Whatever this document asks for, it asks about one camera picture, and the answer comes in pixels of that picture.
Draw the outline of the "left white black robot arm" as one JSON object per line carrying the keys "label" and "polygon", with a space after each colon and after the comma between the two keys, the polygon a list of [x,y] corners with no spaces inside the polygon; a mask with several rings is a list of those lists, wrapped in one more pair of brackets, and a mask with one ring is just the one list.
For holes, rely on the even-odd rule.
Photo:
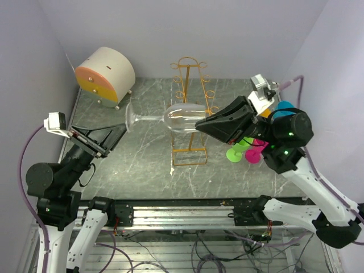
{"label": "left white black robot arm", "polygon": [[118,221],[115,201],[94,197],[83,225],[71,241],[81,192],[73,191],[82,174],[94,167],[93,159],[106,158],[127,131],[125,124],[101,129],[73,126],[67,137],[73,143],[58,163],[36,163],[26,173],[27,193],[36,197],[40,247],[38,269],[43,272],[84,272],[91,248],[104,226]]}

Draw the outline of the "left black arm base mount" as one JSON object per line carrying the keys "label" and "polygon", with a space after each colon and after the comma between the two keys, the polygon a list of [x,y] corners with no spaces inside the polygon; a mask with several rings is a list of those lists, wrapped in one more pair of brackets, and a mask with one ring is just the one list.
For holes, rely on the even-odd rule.
{"label": "left black arm base mount", "polygon": [[117,227],[129,227],[133,225],[134,208],[127,203],[116,202],[114,213],[111,215],[109,224]]}

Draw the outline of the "orange plastic wine glass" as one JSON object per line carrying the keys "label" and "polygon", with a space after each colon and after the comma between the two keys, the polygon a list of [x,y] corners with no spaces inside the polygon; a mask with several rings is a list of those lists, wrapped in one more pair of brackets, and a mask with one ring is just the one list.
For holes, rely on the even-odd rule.
{"label": "orange plastic wine glass", "polygon": [[261,116],[261,117],[264,117],[264,118],[268,118],[270,114],[271,114],[270,109],[266,109],[264,112],[262,112],[262,113],[260,114],[260,116]]}

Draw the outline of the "green plastic wine glass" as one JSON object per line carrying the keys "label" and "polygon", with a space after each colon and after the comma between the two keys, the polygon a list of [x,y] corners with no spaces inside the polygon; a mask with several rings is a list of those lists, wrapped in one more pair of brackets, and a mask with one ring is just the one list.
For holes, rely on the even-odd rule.
{"label": "green plastic wine glass", "polygon": [[227,150],[227,159],[233,163],[241,161],[243,154],[251,147],[253,142],[253,138],[244,137],[240,142],[234,144],[230,149]]}

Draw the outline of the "clear wine glass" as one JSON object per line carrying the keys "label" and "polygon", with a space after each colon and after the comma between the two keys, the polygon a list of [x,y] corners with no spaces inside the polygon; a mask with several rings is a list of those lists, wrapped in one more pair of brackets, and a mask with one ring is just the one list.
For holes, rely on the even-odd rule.
{"label": "clear wine glass", "polygon": [[175,133],[193,133],[195,124],[206,118],[205,106],[198,104],[174,104],[161,115],[140,115],[134,111],[130,103],[126,106],[125,124],[127,131],[139,121],[163,122],[164,125]]}

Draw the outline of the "pink plastic wine glass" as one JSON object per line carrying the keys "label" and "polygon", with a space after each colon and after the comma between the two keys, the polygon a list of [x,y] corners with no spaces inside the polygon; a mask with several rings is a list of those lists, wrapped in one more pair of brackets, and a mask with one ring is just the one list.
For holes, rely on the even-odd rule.
{"label": "pink plastic wine glass", "polygon": [[245,159],[251,164],[257,164],[261,160],[262,151],[268,145],[267,142],[259,139],[253,140],[251,149],[245,152]]}

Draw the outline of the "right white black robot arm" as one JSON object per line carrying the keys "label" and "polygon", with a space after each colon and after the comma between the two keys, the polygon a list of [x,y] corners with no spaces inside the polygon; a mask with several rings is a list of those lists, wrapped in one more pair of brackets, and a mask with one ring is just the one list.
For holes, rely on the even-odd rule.
{"label": "right white black robot arm", "polygon": [[313,205],[294,205],[261,195],[250,210],[257,225],[280,221],[309,230],[335,249],[357,243],[362,233],[363,205],[342,194],[314,167],[306,144],[312,139],[308,114],[295,107],[286,116],[261,114],[267,106],[245,96],[201,121],[196,130],[227,144],[245,137],[266,143],[261,154],[265,164],[303,191]]}

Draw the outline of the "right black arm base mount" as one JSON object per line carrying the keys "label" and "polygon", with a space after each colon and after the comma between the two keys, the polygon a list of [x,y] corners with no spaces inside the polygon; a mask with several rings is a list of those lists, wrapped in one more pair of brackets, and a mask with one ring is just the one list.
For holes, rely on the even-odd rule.
{"label": "right black arm base mount", "polygon": [[263,210],[272,197],[261,195],[258,198],[247,199],[240,206],[235,206],[227,216],[234,220],[235,226],[268,225],[268,219]]}

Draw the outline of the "blue plastic wine glass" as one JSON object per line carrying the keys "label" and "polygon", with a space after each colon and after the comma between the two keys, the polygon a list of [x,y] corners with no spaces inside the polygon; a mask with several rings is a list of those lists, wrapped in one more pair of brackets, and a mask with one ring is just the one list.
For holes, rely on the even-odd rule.
{"label": "blue plastic wine glass", "polygon": [[284,117],[287,115],[294,115],[295,112],[286,111],[286,109],[294,108],[293,104],[288,101],[280,101],[275,108],[275,113],[272,116],[273,119]]}

